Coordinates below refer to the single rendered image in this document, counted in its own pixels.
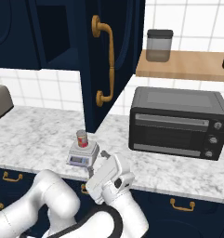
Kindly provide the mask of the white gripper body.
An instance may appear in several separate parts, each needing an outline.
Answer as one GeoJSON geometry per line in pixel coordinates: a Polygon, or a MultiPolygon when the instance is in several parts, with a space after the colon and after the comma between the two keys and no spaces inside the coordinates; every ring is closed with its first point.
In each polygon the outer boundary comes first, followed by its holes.
{"type": "Polygon", "coordinates": [[[96,204],[109,205],[131,186],[131,171],[128,160],[120,153],[107,159],[102,167],[86,183],[86,190],[96,204]]]}

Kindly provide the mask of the white digital scale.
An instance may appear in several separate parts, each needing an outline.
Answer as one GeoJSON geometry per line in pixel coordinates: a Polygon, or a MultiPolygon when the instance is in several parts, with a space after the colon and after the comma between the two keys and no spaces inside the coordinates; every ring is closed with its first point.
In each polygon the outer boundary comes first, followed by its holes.
{"type": "Polygon", "coordinates": [[[80,147],[75,141],[69,150],[68,165],[90,167],[99,154],[99,145],[96,141],[90,141],[86,147],[80,147]]]}

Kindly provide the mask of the red canned food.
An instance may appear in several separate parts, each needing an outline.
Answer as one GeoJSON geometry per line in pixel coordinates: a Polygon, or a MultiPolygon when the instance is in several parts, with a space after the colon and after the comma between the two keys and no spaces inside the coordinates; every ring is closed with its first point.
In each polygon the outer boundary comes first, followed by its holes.
{"type": "Polygon", "coordinates": [[[85,148],[88,146],[87,133],[83,129],[80,129],[76,132],[76,137],[79,147],[85,148]]]}

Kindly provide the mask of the navy open cabinet door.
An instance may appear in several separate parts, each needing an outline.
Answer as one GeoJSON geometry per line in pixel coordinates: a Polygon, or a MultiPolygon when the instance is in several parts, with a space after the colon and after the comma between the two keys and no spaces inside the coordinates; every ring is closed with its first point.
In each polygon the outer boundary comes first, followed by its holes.
{"type": "Polygon", "coordinates": [[[145,0],[74,0],[75,29],[86,131],[94,133],[135,73],[142,50],[145,0]],[[114,91],[110,102],[97,106],[97,91],[110,95],[109,35],[95,38],[91,21],[112,28],[114,46],[114,91]]]}

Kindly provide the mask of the black toaster oven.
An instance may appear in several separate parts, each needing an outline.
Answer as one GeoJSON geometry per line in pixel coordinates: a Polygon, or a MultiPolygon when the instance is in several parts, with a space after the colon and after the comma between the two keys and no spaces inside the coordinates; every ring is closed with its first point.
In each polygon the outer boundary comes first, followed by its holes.
{"type": "Polygon", "coordinates": [[[215,91],[139,86],[128,147],[216,161],[224,145],[224,99],[215,91]]]}

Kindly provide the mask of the navy drawer front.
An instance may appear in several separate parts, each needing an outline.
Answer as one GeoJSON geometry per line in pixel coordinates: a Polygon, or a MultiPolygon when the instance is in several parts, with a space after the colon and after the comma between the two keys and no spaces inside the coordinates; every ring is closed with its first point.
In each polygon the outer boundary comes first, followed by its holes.
{"type": "Polygon", "coordinates": [[[149,222],[144,238],[224,238],[224,204],[155,192],[131,192],[149,222]],[[194,211],[175,210],[170,198],[183,206],[194,201],[194,211]]]}
{"type": "Polygon", "coordinates": [[[23,196],[32,186],[35,174],[0,168],[0,203],[4,208],[23,196]]]}

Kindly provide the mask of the silver toaster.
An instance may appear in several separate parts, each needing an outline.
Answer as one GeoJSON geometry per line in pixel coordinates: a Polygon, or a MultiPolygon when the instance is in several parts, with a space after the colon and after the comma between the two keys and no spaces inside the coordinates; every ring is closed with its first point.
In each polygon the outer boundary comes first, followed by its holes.
{"type": "Polygon", "coordinates": [[[0,85],[0,119],[14,108],[8,88],[0,85]]]}

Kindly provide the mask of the grey jar with black lid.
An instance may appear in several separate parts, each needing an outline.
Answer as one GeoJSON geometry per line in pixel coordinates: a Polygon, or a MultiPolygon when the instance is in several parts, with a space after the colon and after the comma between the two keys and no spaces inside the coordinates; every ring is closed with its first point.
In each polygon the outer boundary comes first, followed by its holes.
{"type": "Polygon", "coordinates": [[[169,61],[172,39],[172,30],[148,30],[146,60],[153,62],[169,61]]]}

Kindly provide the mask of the wooden wall shelf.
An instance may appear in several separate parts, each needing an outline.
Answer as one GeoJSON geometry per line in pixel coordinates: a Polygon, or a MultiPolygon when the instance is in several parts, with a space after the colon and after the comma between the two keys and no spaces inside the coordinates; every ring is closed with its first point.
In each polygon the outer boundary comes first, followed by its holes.
{"type": "Polygon", "coordinates": [[[175,51],[167,62],[146,60],[146,51],[139,57],[136,76],[224,82],[224,52],[175,51]]]}

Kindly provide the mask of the navy wall cabinet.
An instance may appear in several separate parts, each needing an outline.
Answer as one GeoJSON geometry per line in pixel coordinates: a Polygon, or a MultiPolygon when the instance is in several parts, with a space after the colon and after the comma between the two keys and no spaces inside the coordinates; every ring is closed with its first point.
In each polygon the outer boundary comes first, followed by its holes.
{"type": "Polygon", "coordinates": [[[73,0],[0,0],[0,68],[79,69],[73,0]]]}

